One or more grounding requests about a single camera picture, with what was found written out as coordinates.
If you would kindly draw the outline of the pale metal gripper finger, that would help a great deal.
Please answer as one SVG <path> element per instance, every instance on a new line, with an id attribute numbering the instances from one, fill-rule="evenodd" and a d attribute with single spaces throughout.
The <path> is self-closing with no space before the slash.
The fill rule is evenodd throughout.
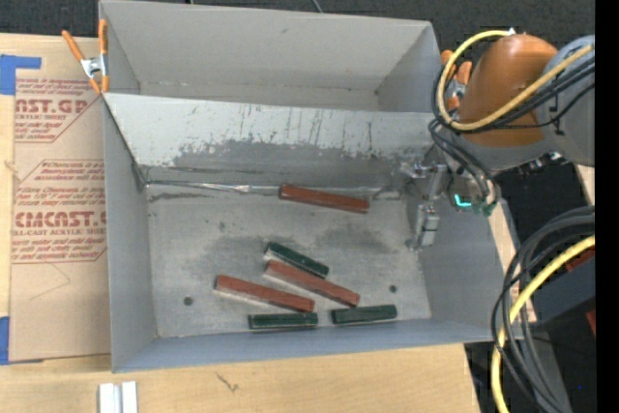
<path id="1" fill-rule="evenodd" d="M 422 249 L 432 246 L 440 224 L 440 216 L 432 204 L 423 203 L 410 212 L 411 249 Z"/>
<path id="2" fill-rule="evenodd" d="M 410 179 L 426 179 L 436 172 L 436 166 L 421 162 L 401 162 L 398 171 Z"/>

